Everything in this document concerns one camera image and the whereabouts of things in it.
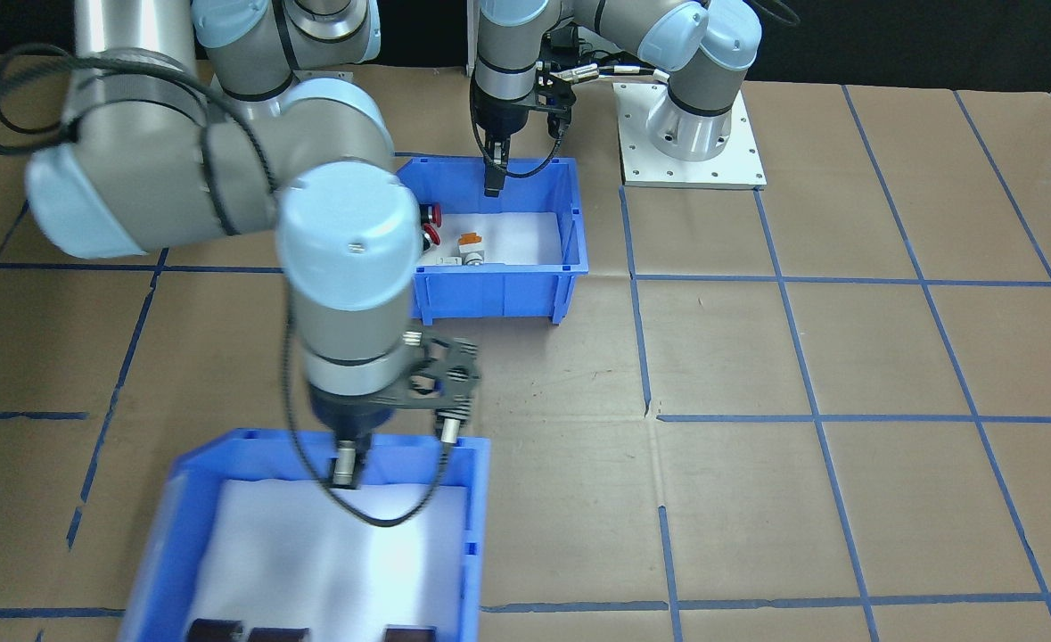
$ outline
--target metal plate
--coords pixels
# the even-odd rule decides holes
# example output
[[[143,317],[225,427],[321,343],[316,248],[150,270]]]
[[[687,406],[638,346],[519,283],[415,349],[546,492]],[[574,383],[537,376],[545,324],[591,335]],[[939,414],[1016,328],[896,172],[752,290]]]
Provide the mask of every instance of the metal plate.
[[[731,106],[731,132],[722,153],[708,162],[681,162],[657,150],[644,125],[650,110],[666,91],[665,86],[624,82],[615,84],[614,90],[626,186],[703,190],[754,190],[766,186],[766,172],[762,170],[742,94]]]

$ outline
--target white object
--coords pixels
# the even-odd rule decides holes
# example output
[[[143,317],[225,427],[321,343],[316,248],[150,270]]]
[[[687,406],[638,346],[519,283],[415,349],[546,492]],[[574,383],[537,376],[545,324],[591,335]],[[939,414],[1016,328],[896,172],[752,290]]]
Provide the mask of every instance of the white object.
[[[707,32],[707,9],[683,3],[652,25],[636,49],[636,57],[652,66],[679,70],[692,60]]]
[[[379,131],[383,131],[383,136],[386,138],[387,149],[391,151],[391,154],[394,154],[394,139],[391,138],[391,130],[387,129],[386,123],[383,122],[383,112],[379,112],[374,98],[371,98],[370,94],[364,91],[358,85],[351,85],[346,80],[313,77],[301,82],[300,85],[294,85],[288,90],[281,103],[281,109],[288,110],[291,105],[297,102],[316,98],[343,103],[374,121],[374,125],[378,126]]]
[[[457,253],[466,265],[481,265],[485,263],[485,243],[480,235],[463,235],[457,241]]]
[[[423,484],[363,486],[345,497],[369,515],[401,515]],[[312,480],[228,480],[200,563],[188,624],[310,628],[312,642],[379,641],[387,626],[435,627],[455,642],[465,488],[442,486],[398,527],[370,527]]]
[[[706,162],[681,162],[656,149],[646,125],[650,110],[667,88],[625,82],[614,85],[614,90],[626,186],[754,190],[766,185],[742,94],[731,106],[731,127],[724,150]]]
[[[142,255],[74,158],[71,145],[37,151],[25,170],[29,210],[48,240],[78,258]]]
[[[446,214],[442,244],[423,255],[419,265],[451,265],[460,261],[457,239],[477,232],[485,245],[485,263],[503,265],[561,265],[561,229],[554,212],[504,212],[504,214]]]
[[[418,201],[393,173],[333,162],[305,171],[280,194],[280,263],[315,304],[357,312],[410,287],[423,251]]]

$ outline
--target silver metal cylinder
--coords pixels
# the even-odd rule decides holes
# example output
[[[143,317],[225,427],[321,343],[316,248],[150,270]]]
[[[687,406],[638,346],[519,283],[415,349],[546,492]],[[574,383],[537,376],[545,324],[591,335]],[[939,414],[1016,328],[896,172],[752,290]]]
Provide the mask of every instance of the silver metal cylinder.
[[[284,0],[284,8],[292,23],[300,32],[317,40],[337,42],[353,36],[367,21],[369,3],[367,0],[350,0],[343,3],[336,12],[313,12],[310,3],[297,3],[296,0]]]
[[[310,352],[328,360],[377,360],[403,344],[403,333],[410,325],[412,287],[414,274],[411,274],[411,285],[387,304],[358,312],[323,308],[293,289],[291,307],[296,314],[300,338]]]
[[[147,49],[195,73],[187,0],[74,0],[74,37],[79,56]]]
[[[296,2],[310,13],[330,16],[347,8],[347,4],[350,4],[351,0],[296,0]]]
[[[683,110],[663,92],[648,113],[648,136],[656,149],[683,162],[705,162],[724,150],[731,131],[731,110],[703,117]]]
[[[481,91],[490,97],[500,98],[502,101],[516,101],[533,90],[533,85],[537,83],[537,73],[533,67],[517,74],[506,74],[486,64],[480,58],[473,68],[477,77],[477,85]]]

